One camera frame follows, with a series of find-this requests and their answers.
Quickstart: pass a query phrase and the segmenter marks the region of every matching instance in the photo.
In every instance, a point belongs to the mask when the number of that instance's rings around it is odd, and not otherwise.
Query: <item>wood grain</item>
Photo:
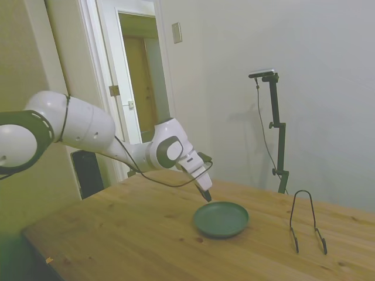
[[[182,183],[173,171],[149,176]],[[192,225],[205,204],[195,186],[173,189],[140,175],[112,186],[28,227],[29,242],[68,281],[93,280],[296,280],[374,281],[375,215],[315,202],[316,236],[309,201],[214,181],[217,201],[244,206],[249,226],[227,240],[208,239]]]

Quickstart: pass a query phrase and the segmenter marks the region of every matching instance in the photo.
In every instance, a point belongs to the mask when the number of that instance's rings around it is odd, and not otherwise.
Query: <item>door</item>
[[[141,37],[124,36],[124,43],[139,128],[144,139],[144,134],[153,131],[158,120],[145,41]]]
[[[121,33],[119,13],[154,16],[154,4],[146,0],[97,0],[100,23],[106,46],[112,83],[118,85],[123,115],[127,128],[127,140],[141,143],[141,128],[134,104],[131,77],[127,63],[124,41]]]

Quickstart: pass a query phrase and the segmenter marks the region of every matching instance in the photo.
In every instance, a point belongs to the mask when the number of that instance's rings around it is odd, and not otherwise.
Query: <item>white wall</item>
[[[371,0],[162,0],[173,86],[185,88],[174,92],[176,112],[194,115],[183,108],[186,92],[206,105],[216,178],[277,190],[247,78],[275,67],[289,192],[375,211],[374,10]],[[183,42],[173,45],[177,21]],[[261,110],[267,126],[265,83]],[[275,158],[277,132],[266,128]]]
[[[212,155],[203,78],[202,28],[196,20],[199,5],[198,1],[162,0],[161,13],[156,14],[156,22],[159,40],[164,40],[168,52],[168,57],[163,57],[162,53],[162,58],[163,63],[167,63],[170,68],[167,90],[173,95],[173,102],[169,103],[174,112],[172,116],[181,123],[197,151]],[[182,23],[183,42],[174,44],[171,24],[178,21]],[[166,38],[161,38],[161,30]]]
[[[159,40],[145,38],[145,45],[152,86],[154,88],[156,110],[158,111],[158,121],[161,122],[171,117],[171,114],[169,113]]]
[[[0,112],[22,110],[38,91],[65,93],[43,0],[1,1],[0,26]],[[0,181],[1,280],[31,280],[35,257],[21,231],[79,200],[67,150],[58,143],[30,169]]]

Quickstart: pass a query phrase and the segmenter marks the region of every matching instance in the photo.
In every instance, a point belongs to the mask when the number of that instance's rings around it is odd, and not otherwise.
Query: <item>light switch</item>
[[[172,33],[175,44],[182,42],[181,27],[179,22],[172,25]]]

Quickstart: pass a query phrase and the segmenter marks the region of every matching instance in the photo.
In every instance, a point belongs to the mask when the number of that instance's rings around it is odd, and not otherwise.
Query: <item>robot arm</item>
[[[119,160],[137,172],[176,166],[210,201],[212,182],[204,162],[176,119],[157,124],[151,142],[131,145],[115,137],[114,121],[103,110],[51,91],[34,95],[24,111],[0,113],[0,174],[31,167],[57,141]]]

